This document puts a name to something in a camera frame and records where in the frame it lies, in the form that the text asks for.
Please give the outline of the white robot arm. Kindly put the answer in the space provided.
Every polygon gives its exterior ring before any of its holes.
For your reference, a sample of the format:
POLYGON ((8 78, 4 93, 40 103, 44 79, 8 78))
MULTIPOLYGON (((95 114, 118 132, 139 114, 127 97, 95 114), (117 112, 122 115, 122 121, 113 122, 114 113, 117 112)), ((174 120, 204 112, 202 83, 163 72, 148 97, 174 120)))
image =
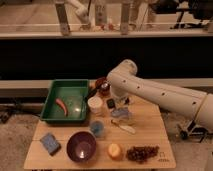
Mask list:
POLYGON ((213 94, 142 79, 137 71, 137 65, 125 59, 108 73, 114 99, 134 94, 213 131, 213 94))

